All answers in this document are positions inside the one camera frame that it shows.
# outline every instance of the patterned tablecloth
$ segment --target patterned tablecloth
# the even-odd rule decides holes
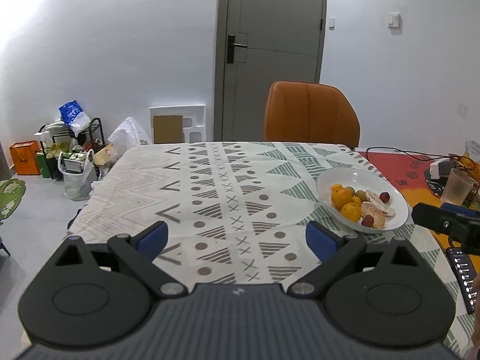
[[[352,232],[318,203],[316,179],[331,167],[380,172],[345,146],[313,143],[202,142],[129,150],[95,189],[70,231],[86,242],[169,225],[169,244],[154,263],[190,290],[195,283],[291,283],[320,262],[305,243],[317,220],[339,235]],[[445,343],[460,353],[473,316],[430,232],[411,219],[369,242],[403,236],[422,254],[457,302]]]

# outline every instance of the white wall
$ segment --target white wall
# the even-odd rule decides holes
[[[31,140],[76,99],[106,137],[148,107],[206,104],[217,0],[0,0],[0,141]]]
[[[387,28],[399,12],[403,33]],[[480,0],[328,0],[320,82],[354,107],[362,147],[463,152],[480,140]]]

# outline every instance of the red fruit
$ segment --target red fruit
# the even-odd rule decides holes
[[[382,192],[380,194],[380,200],[384,203],[388,203],[390,201],[390,194],[388,192]]]
[[[365,226],[365,227],[373,227],[373,225],[374,225],[374,217],[371,216],[371,215],[366,215],[366,216],[364,217],[364,219],[362,220],[361,225],[362,225],[362,226]]]

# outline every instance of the door handle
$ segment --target door handle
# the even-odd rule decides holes
[[[246,44],[235,43],[235,35],[229,35],[226,44],[226,63],[233,64],[235,61],[235,48],[248,48]]]

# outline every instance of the white bowl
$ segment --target white bowl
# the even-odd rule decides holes
[[[385,217],[385,228],[383,230],[376,230],[374,228],[362,226],[358,222],[352,222],[342,216],[340,211],[332,206],[332,200],[330,199],[332,192],[331,188],[334,184],[342,184],[344,187],[352,187],[357,190],[371,190],[377,195],[382,192],[388,192],[390,194],[390,201],[388,205],[392,207],[397,214],[390,218]],[[390,230],[395,230],[402,226],[409,217],[409,206],[404,197],[397,189],[388,181],[380,178],[373,173],[368,173],[363,170],[354,168],[331,168],[323,171],[318,176],[317,190],[320,194],[320,202],[327,210],[338,219],[345,226],[348,226],[356,231],[369,234],[378,234]]]

